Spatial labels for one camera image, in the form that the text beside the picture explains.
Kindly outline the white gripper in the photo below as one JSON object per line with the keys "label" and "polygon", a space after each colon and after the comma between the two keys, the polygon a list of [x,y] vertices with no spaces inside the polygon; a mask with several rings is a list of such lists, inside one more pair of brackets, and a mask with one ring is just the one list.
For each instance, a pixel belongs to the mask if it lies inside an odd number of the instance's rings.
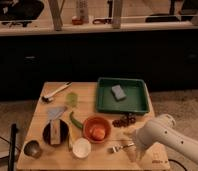
{"label": "white gripper", "polygon": [[146,153],[147,145],[142,140],[142,134],[139,129],[131,132],[131,139],[136,147],[129,147],[127,154],[131,162],[139,162]]}

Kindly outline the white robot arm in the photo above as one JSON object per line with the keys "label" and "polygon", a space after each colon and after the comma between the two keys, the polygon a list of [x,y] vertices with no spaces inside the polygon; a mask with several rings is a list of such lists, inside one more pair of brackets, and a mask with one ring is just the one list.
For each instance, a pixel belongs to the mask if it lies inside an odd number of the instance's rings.
{"label": "white robot arm", "polygon": [[128,132],[135,147],[146,152],[156,142],[179,152],[198,165],[198,141],[174,130],[175,119],[162,114],[149,119],[142,127]]}

